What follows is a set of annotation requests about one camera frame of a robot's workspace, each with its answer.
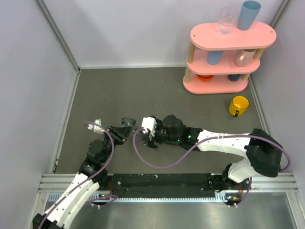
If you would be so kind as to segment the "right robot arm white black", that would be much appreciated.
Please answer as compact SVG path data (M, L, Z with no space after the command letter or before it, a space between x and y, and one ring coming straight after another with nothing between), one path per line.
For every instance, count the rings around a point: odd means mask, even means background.
M155 116L142 120L142 134L148 147L157 149L159 144L179 146L192 151L215 151L242 157L229 164L222 174L226 188L235 188L244 180L262 175L277 177L281 170L282 146L262 129L251 133L233 135L187 127L182 120L169 115L163 120Z

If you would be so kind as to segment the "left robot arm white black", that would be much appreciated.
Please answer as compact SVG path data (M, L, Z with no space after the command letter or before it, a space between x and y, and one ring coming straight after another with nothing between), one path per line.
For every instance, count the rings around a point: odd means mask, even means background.
M43 214L36 214L32 220L34 229L68 229L89 197L98 189L108 185L105 170L113 157L114 148L122 145L132 132L136 121L122 119L122 126L108 126L106 129L94 122L85 122L91 129L100 129L103 140L93 140L88 146L87 156L73 181L60 198Z

